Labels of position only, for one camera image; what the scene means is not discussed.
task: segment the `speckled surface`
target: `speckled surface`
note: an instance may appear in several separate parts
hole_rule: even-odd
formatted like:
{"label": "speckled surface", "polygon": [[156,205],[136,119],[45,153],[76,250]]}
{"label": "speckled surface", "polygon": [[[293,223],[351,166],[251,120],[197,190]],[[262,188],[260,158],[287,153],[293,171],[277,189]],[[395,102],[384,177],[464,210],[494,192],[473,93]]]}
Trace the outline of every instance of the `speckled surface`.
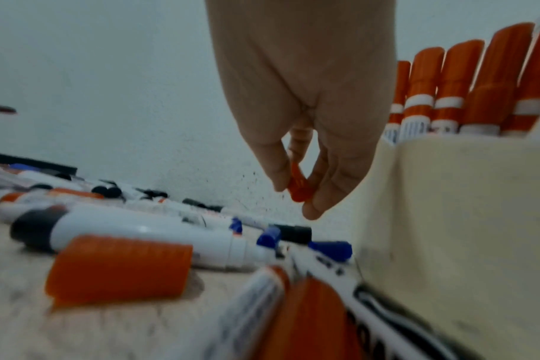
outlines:
{"label": "speckled surface", "polygon": [[140,360],[161,355],[249,274],[193,270],[182,299],[51,312],[52,257],[24,251],[0,223],[0,360]]}

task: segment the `finger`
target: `finger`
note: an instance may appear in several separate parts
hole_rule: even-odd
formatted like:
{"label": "finger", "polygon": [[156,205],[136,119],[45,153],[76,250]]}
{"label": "finger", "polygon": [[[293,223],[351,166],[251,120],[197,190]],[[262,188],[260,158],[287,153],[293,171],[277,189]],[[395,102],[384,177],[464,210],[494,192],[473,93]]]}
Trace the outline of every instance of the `finger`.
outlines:
{"label": "finger", "polygon": [[312,120],[306,114],[302,115],[290,129],[290,144],[288,145],[288,152],[290,158],[295,163],[300,163],[306,152],[313,137]]}
{"label": "finger", "polygon": [[290,182],[290,159],[282,141],[260,145],[248,143],[254,156],[262,166],[266,176],[274,185],[274,190],[282,192]]}
{"label": "finger", "polygon": [[319,139],[317,143],[319,144],[319,155],[317,156],[316,163],[313,165],[312,172],[307,177],[307,182],[314,189],[319,187],[329,168],[328,149],[323,146]]}
{"label": "finger", "polygon": [[345,199],[367,174],[373,159],[372,155],[365,158],[339,159],[333,175],[325,179],[313,197],[304,203],[302,207],[304,217],[308,220],[319,219],[324,212]]}

